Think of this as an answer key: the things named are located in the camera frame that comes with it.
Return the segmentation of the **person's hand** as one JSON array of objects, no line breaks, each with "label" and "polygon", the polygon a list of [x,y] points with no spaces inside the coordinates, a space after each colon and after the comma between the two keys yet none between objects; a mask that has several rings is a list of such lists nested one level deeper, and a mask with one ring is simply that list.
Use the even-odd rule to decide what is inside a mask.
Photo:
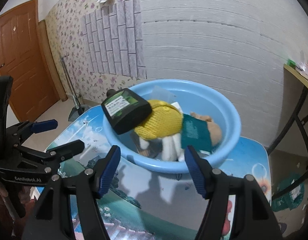
[{"label": "person's hand", "polygon": [[[31,187],[24,186],[18,193],[18,198],[23,206],[30,202],[30,189]],[[13,220],[4,202],[7,197],[8,192],[0,182],[0,222],[7,231],[11,231],[13,229]]]}]

